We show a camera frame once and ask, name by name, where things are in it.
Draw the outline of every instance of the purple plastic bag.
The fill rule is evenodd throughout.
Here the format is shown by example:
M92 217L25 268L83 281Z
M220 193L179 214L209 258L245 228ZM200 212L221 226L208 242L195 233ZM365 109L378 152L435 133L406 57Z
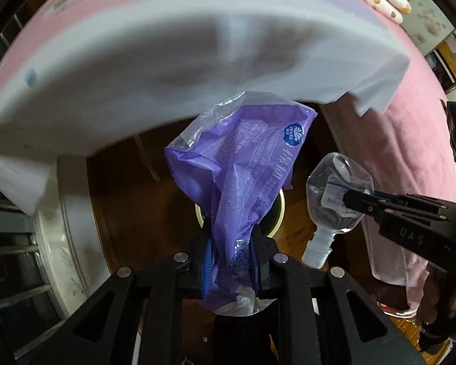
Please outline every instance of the purple plastic bag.
M198 116L165 149L176 184L212 222L213 285L201 301L208 309L246 316L271 302L251 288L250 233L290 182L315 117L272 93L242 92Z

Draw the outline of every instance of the hand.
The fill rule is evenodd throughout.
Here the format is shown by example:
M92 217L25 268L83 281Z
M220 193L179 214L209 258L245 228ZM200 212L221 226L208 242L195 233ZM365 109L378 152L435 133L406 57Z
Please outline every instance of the hand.
M427 266L427 270L429 271L429 275L424 283L424 296L417 309L415 318L415 323L419 326L423 323L432 324L436 321L438 316L436 304L439 301L440 287L443 286L446 277L445 273L440 272L430 265ZM449 301L449 309L451 311L456 311L456 293Z

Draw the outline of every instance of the empty bottle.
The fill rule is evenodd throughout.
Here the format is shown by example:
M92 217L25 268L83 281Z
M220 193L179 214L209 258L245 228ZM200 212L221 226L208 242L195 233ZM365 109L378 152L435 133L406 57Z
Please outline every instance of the empty bottle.
M307 266L322 268L334 235L351 231L363 217L344 205L343 195L349 189L372 193L373 180L363 167L338 152L327 154L307 179L307 210L317 226L302 256Z

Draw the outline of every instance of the pink bedsheet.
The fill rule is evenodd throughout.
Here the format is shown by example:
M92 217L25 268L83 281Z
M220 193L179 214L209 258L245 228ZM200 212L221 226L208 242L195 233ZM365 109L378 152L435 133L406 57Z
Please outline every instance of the pink bedsheet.
M392 103L383 115L372 110L359 118L351 96L322 107L340 151L362 164L375 189L419 193L456 202L456 165L440 99L445 93L424 57L406 33L381 17L403 42L411 62ZM407 301L422 298L427 262L378 234L364 219L373 274L390 284L407 286Z

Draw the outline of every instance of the yellow rim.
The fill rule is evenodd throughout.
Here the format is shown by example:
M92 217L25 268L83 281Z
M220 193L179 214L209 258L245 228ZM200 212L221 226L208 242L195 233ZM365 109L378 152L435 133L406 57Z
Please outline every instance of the yellow rim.
M278 194L281 197L281 210L278 213L278 218L277 218L277 222L276 222L275 226L272 228L270 233L267 235L268 238L271 238L271 237L273 237L273 235L275 235L276 231L278 231L278 229L281 227L282 220L284 219L285 197L284 197L283 190L281 189ZM204 223L204 219L203 219L203 214L201 213L201 208L196 204L195 205L195 209L196 209L196 218L198 220L198 223L199 223L200 227L202 228L203 227L203 223Z

